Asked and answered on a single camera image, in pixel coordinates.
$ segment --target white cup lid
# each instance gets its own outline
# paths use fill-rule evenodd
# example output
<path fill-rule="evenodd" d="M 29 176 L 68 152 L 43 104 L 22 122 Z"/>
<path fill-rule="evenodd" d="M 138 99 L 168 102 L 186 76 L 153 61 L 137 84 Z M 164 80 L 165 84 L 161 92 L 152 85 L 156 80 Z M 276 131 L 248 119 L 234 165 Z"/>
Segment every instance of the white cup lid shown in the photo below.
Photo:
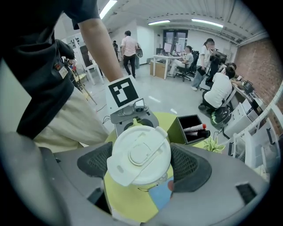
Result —
<path fill-rule="evenodd" d="M 107 159 L 110 176 L 128 186 L 147 185 L 157 181 L 168 170 L 171 149 L 167 133 L 161 128 L 134 126 L 116 140 L 112 156 Z"/>

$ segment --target red brick wall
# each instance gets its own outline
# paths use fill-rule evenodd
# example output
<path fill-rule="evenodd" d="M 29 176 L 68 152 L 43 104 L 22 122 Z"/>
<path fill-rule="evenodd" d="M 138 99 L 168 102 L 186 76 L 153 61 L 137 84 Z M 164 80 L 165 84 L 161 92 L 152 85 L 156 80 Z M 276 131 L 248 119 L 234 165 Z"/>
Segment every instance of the red brick wall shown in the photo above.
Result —
<path fill-rule="evenodd" d="M 269 38 L 261 39 L 238 48 L 235 64 L 236 73 L 253 83 L 256 93 L 268 105 L 275 96 L 283 80 L 283 67 Z M 277 104 L 283 112 L 283 98 Z M 282 128 L 271 119 L 278 134 Z"/>

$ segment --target ceiling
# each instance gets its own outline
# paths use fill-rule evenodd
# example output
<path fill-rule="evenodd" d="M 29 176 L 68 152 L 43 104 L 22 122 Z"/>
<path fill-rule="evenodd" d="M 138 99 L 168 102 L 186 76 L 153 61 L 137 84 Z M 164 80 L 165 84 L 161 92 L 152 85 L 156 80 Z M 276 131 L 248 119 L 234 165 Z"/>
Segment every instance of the ceiling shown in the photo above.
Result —
<path fill-rule="evenodd" d="M 97 1 L 100 12 L 108 1 Z M 118 0 L 103 22 L 111 32 L 135 18 L 148 23 L 168 19 L 170 23 L 159 27 L 205 31 L 234 44 L 267 34 L 255 15 L 240 0 Z M 224 27 L 221 29 L 192 22 L 192 18 L 219 23 Z"/>

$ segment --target man in white shirt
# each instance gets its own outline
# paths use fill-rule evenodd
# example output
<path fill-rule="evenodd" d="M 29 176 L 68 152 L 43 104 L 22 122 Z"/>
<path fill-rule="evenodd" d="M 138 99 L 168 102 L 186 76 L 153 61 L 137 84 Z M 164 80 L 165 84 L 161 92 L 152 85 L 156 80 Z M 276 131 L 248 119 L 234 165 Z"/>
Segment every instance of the man in white shirt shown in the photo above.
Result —
<path fill-rule="evenodd" d="M 181 61 L 180 60 L 173 61 L 169 74 L 173 75 L 176 67 L 185 68 L 185 64 L 187 64 L 187 68 L 191 66 L 192 62 L 194 61 L 194 57 L 193 57 L 193 54 L 191 53 L 191 50 L 192 50 L 191 46 L 187 45 L 185 47 L 186 55 L 181 58 Z"/>
<path fill-rule="evenodd" d="M 210 91 L 203 93 L 203 102 L 199 109 L 203 110 L 206 107 L 211 110 L 216 110 L 222 105 L 232 91 L 231 78 L 235 76 L 235 71 L 232 67 L 227 67 L 223 72 L 217 72 L 213 78 L 213 86 Z"/>
<path fill-rule="evenodd" d="M 202 82 L 202 80 L 204 79 L 205 75 L 201 75 L 200 72 L 198 71 L 198 69 L 201 67 L 201 69 L 203 71 L 206 72 L 207 67 L 209 66 L 209 60 L 210 60 L 210 56 L 213 54 L 215 48 L 215 43 L 213 41 L 212 38 L 208 38 L 207 41 L 203 44 L 200 54 L 199 54 L 199 59 L 197 62 L 197 71 L 195 73 L 195 77 L 194 77 L 194 81 L 193 84 L 191 86 L 191 88 L 194 91 L 198 90 L 198 87 L 200 85 L 200 83 Z"/>
<path fill-rule="evenodd" d="M 136 49 L 138 48 L 138 43 L 135 39 L 131 37 L 131 32 L 129 30 L 125 32 L 125 37 L 122 39 L 121 47 L 124 67 L 128 72 L 128 75 L 131 75 L 131 72 L 128 67 L 128 63 L 130 61 L 132 75 L 134 78 L 136 78 L 134 62 L 136 59 Z"/>

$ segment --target cardboard box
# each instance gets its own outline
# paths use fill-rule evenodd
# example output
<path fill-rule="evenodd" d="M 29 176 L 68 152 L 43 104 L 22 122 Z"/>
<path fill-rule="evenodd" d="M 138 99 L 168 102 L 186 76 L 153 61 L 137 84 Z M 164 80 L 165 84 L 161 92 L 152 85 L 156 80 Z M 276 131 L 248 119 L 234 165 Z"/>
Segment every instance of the cardboard box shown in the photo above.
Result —
<path fill-rule="evenodd" d="M 155 76 L 164 79 L 165 64 L 156 62 Z M 150 75 L 153 75 L 153 62 L 150 62 Z"/>

